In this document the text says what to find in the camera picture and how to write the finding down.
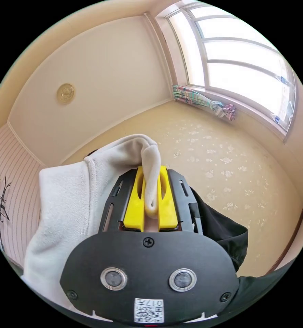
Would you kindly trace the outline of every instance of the qr code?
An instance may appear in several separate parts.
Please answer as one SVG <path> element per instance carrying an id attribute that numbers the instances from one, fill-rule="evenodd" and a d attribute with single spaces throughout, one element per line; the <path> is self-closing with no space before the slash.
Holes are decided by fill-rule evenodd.
<path id="1" fill-rule="evenodd" d="M 164 322 L 164 301 L 136 298 L 134 300 L 134 322 L 160 324 Z"/>

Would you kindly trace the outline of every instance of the curtain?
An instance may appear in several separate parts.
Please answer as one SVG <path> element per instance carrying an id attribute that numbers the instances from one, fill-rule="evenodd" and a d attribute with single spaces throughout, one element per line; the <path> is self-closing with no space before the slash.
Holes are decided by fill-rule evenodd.
<path id="1" fill-rule="evenodd" d="M 210 108 L 218 117 L 226 117 L 229 121 L 233 121 L 236 115 L 235 107 L 232 104 L 224 105 L 219 101 L 211 101 L 204 95 L 188 89 L 184 86 L 173 85 L 174 100 L 181 101 L 190 105 L 198 105 Z"/>

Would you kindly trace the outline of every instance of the white towel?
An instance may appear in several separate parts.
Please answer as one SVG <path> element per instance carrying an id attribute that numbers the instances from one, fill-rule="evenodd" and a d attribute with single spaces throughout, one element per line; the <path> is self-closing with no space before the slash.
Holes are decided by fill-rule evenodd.
<path id="1" fill-rule="evenodd" d="M 155 212 L 161 158 L 157 143 L 145 135 L 119 139 L 82 162 L 41 170 L 41 220 L 28 244 L 22 276 L 30 288 L 84 314 L 71 305 L 60 286 L 66 260 L 80 242 L 98 232 L 105 202 L 118 177 L 141 164 L 145 207 Z"/>

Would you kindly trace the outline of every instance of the white ceiling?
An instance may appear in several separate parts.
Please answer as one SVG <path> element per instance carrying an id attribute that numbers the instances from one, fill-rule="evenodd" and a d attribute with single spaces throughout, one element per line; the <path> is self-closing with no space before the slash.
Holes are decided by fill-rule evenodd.
<path id="1" fill-rule="evenodd" d="M 32 74 L 8 123 L 44 165 L 62 163 L 110 127 L 171 98 L 168 74 L 144 16 L 112 21 L 69 40 Z M 75 87 L 72 103 L 56 92 Z"/>

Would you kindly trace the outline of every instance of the screw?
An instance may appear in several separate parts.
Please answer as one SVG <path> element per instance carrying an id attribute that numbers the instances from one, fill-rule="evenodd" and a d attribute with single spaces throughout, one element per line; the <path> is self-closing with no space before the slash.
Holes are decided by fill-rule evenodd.
<path id="1" fill-rule="evenodd" d="M 227 292 L 227 293 L 224 293 L 221 298 L 220 298 L 220 301 L 222 303 L 226 302 L 227 300 L 229 300 L 229 298 L 231 297 L 231 293 L 230 292 Z"/>
<path id="2" fill-rule="evenodd" d="M 145 246 L 145 247 L 152 247 L 153 245 L 154 245 L 154 240 L 152 239 L 152 238 L 150 238 L 150 237 L 147 237 L 147 238 L 145 238 L 144 240 L 143 240 L 143 245 Z"/>
<path id="3" fill-rule="evenodd" d="M 71 300 L 77 300 L 79 298 L 73 290 L 69 290 L 67 292 L 67 297 L 70 298 Z"/>

